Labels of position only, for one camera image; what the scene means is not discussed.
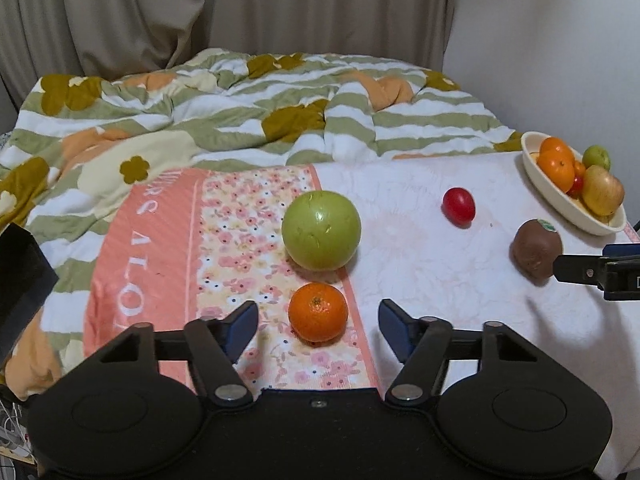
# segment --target table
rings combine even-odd
[[[558,229],[565,254],[600,254],[606,244],[638,237],[631,228],[607,237],[578,231],[531,186],[521,157],[319,164],[316,171],[322,188],[349,197],[362,218],[348,272],[382,387],[400,368],[377,327],[383,298],[414,317],[441,317],[460,329],[501,320],[605,399],[613,434],[596,472],[613,479],[640,466],[640,302],[607,302],[594,287],[553,279],[535,286],[511,263],[509,246],[532,218]],[[476,201],[468,229],[440,213],[444,192],[457,186]],[[452,364],[446,386],[475,369],[475,363]]]

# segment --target small green fruit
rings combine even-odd
[[[282,219],[282,241],[289,256],[308,270],[344,266],[355,254],[361,230],[353,203],[333,191],[300,195]]]
[[[611,169],[611,159],[609,158],[609,152],[605,150],[602,146],[598,146],[597,144],[594,146],[589,146],[584,155],[582,156],[582,163],[585,168],[590,166],[600,166],[605,170],[609,171]]]

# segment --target orange in bowl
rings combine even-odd
[[[566,193],[571,189],[575,177],[573,153],[569,158],[566,153],[546,150],[546,152],[540,152],[537,163],[540,170],[558,186],[560,191]]]
[[[540,144],[540,155],[546,152],[553,152],[558,155],[562,155],[563,158],[568,159],[571,164],[574,163],[574,150],[569,145],[558,137],[547,137]]]
[[[574,173],[575,176],[584,177],[584,173],[587,171],[587,168],[584,167],[584,164],[581,163],[580,160],[574,160]]]
[[[289,301],[289,322],[300,338],[323,343],[347,327],[349,309],[342,293],[326,283],[307,283]]]

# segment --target white wall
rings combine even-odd
[[[444,71],[517,130],[604,145],[640,220],[640,0],[455,0]]]
[[[0,134],[4,134],[14,128],[18,114],[9,99],[9,94],[0,80]]]

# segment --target fruit bowl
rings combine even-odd
[[[549,177],[542,173],[536,164],[536,157],[542,141],[549,137],[540,132],[527,132],[522,136],[522,162],[533,186],[549,202],[553,208],[578,229],[596,236],[606,236],[624,230],[626,226],[625,208],[620,206],[609,219],[603,221],[595,218],[587,211],[582,202],[573,199],[560,191]],[[576,158],[582,160],[582,154],[572,148]]]

